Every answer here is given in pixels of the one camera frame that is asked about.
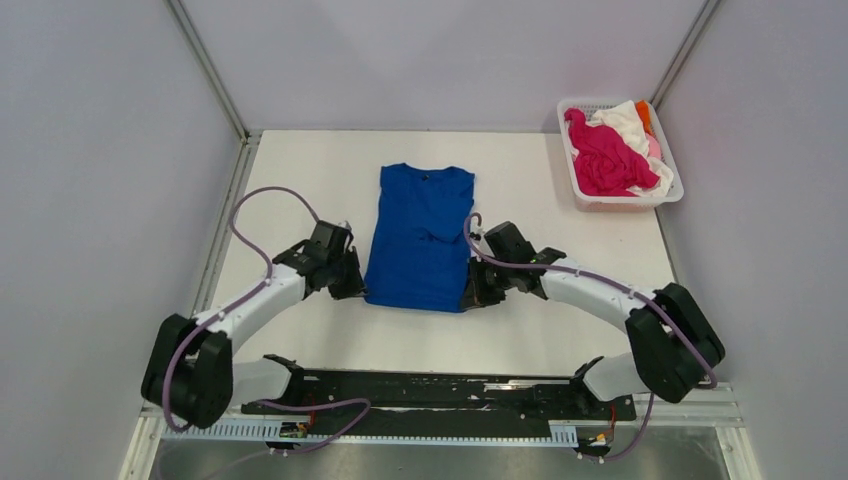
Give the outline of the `blue graphic t-shirt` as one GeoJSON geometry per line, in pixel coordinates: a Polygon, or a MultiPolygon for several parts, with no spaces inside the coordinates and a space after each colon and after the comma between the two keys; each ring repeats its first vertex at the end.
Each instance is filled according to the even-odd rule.
{"type": "Polygon", "coordinates": [[[377,221],[365,274],[371,305],[459,313],[470,249],[464,221],[475,175],[459,167],[381,168],[377,221]]]}

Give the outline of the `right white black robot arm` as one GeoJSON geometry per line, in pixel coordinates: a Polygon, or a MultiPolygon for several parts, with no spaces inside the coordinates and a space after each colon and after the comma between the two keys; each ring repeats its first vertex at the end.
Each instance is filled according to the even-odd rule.
{"type": "Polygon", "coordinates": [[[652,394],[681,402],[695,389],[716,387],[716,367],[726,350],[692,294],[682,285],[644,290],[581,266],[566,253],[537,251],[509,221],[484,231],[479,213],[464,221],[473,258],[465,309],[496,305],[510,289],[570,305],[623,332],[630,350],[600,356],[572,376],[571,403],[596,417],[611,401],[652,394]]]}

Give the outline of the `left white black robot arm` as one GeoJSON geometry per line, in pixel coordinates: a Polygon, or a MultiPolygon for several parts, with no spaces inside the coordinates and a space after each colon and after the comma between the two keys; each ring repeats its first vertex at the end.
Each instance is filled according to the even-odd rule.
{"type": "Polygon", "coordinates": [[[256,283],[225,306],[167,317],[141,383],[142,398],[198,428],[260,400],[283,413],[298,411],[306,400],[303,367],[276,354],[246,363],[234,356],[277,315],[313,293],[327,289],[335,300],[364,295],[352,240],[348,223],[319,220],[309,238],[267,259],[256,283]]]}

